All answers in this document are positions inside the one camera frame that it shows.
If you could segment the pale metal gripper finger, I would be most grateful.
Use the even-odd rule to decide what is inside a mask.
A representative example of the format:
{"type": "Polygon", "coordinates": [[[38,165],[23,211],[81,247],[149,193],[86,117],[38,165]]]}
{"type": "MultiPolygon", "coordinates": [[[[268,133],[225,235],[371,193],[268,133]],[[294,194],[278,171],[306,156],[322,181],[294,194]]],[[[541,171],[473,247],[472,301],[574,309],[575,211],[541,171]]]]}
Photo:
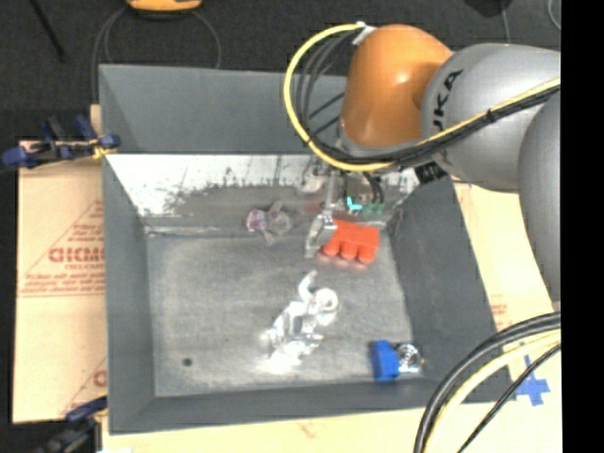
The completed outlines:
{"type": "Polygon", "coordinates": [[[311,259],[318,251],[329,243],[337,225],[331,213],[317,214],[310,222],[309,232],[305,241],[305,258],[311,259]]]}

